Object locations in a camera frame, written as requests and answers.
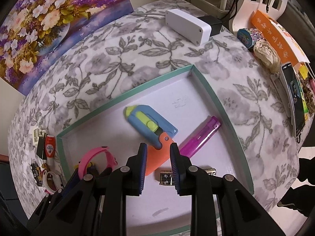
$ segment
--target blue toy knife handle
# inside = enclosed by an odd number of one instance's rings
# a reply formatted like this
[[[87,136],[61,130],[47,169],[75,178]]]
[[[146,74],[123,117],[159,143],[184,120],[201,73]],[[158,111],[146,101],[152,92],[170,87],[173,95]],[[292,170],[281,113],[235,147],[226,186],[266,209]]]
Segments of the blue toy knife handle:
[[[163,116],[157,113],[154,109],[147,105],[138,105],[128,116],[128,122],[151,144],[156,148],[162,148],[160,143],[159,136],[152,132],[147,125],[144,125],[137,117],[136,112],[143,112],[150,120],[154,121],[163,131],[165,131],[171,138],[173,138],[178,130],[172,124],[170,124]]]

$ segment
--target orange box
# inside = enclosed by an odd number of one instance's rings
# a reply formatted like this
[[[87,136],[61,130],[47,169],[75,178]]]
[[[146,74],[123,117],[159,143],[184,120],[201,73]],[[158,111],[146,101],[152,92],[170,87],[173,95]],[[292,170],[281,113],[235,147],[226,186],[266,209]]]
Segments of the orange box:
[[[261,11],[256,11],[251,23],[263,33],[266,41],[278,53],[282,63],[291,62],[294,67],[303,62],[310,62],[293,37],[271,17]]]

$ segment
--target painting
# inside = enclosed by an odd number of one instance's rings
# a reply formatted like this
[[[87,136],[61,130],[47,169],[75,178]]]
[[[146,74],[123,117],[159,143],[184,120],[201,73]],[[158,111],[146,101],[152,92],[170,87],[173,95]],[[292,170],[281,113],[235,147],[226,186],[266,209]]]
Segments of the painting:
[[[0,27],[1,78],[27,95],[67,50],[132,11],[130,0],[18,0]]]

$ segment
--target phone screen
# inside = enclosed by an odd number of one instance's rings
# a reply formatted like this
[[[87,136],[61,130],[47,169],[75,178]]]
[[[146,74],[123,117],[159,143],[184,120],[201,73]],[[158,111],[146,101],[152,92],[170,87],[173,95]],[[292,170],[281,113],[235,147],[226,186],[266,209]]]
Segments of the phone screen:
[[[293,99],[296,135],[298,136],[305,125],[304,108],[303,108],[300,87],[296,79],[294,69],[291,64],[284,65],[282,67],[282,71],[288,83],[288,87],[289,87],[289,90]]]

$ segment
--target table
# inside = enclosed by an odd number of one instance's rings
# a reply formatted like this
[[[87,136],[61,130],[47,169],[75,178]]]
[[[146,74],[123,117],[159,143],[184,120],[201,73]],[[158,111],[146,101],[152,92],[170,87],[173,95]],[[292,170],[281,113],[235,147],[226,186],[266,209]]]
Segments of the table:
[[[184,0],[160,0],[87,36],[35,84],[12,120],[9,158],[15,187],[28,217],[45,196],[30,164],[41,160],[32,126],[57,135],[90,111],[144,82],[194,64],[205,74],[233,123],[254,182],[254,197],[270,211],[297,177],[301,144],[291,136],[283,105],[268,73],[226,28],[200,47],[165,25],[165,11],[205,13]],[[56,155],[56,171],[62,173]]]

